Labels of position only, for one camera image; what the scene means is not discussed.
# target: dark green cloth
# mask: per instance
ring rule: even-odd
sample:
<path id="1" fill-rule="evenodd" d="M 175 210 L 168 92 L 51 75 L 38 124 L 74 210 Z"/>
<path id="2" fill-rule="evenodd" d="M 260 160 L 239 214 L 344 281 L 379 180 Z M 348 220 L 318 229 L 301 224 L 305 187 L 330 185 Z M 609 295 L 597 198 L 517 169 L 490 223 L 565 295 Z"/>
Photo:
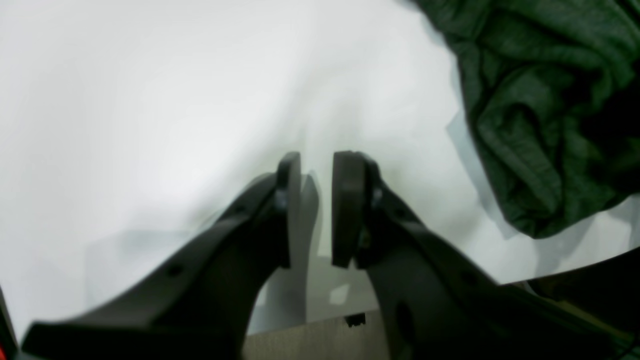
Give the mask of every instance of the dark green cloth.
<path id="1" fill-rule="evenodd" d="M 458 57 L 472 138 L 505 219 L 554 235 L 628 193 L 580 131 L 635 78 L 640 0 L 418 0 Z"/>

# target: white surface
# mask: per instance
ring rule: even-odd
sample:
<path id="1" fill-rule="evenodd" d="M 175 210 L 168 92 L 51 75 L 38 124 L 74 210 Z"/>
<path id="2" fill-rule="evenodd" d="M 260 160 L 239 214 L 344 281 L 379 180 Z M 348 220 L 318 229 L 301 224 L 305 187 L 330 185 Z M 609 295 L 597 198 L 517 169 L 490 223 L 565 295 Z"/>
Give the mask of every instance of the white surface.
<path id="1" fill-rule="evenodd" d="M 172 234 L 193 234 L 291 150 L 321 194 L 307 321 L 376 307 L 364 273 L 330 266 L 338 150 L 378 160 L 500 282 L 638 245 L 637 199 L 546 240 L 505 224 L 457 82 L 440 35 L 394 0 L 1 0 L 0 284 L 17 334 L 137 281 L 185 239 Z M 164 240 L 105 250 L 101 291 L 89 250 L 141 233 Z"/>

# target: hole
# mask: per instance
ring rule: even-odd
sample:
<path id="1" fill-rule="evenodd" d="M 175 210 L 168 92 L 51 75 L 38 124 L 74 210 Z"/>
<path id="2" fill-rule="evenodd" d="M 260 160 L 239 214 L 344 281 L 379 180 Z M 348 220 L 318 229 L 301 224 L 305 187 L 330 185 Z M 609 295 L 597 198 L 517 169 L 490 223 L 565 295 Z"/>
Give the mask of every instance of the hole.
<path id="1" fill-rule="evenodd" d="M 169 270 L 167 270 L 166 274 L 169 275 L 169 277 L 176 277 L 180 275 L 183 271 L 184 271 L 184 268 L 182 267 L 182 265 L 172 265 L 169 268 Z"/>
<path id="2" fill-rule="evenodd" d="M 396 322 L 403 339 L 411 345 L 415 344 L 413 316 L 411 315 L 411 310 L 409 310 L 409 307 L 404 302 L 400 302 L 396 306 Z"/>
<path id="3" fill-rule="evenodd" d="M 469 286 L 475 286 L 478 283 L 477 277 L 472 272 L 466 270 L 460 273 L 460 278 Z"/>

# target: beige floor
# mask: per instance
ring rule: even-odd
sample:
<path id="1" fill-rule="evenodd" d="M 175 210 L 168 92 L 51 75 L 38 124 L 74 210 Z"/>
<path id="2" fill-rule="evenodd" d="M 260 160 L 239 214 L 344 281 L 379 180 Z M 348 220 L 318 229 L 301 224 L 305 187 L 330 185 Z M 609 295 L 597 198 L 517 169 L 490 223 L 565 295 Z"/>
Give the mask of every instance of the beige floor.
<path id="1" fill-rule="evenodd" d="M 343 318 L 247 337 L 246 360 L 387 360 L 380 312 L 367 313 L 365 325 L 349 327 Z"/>

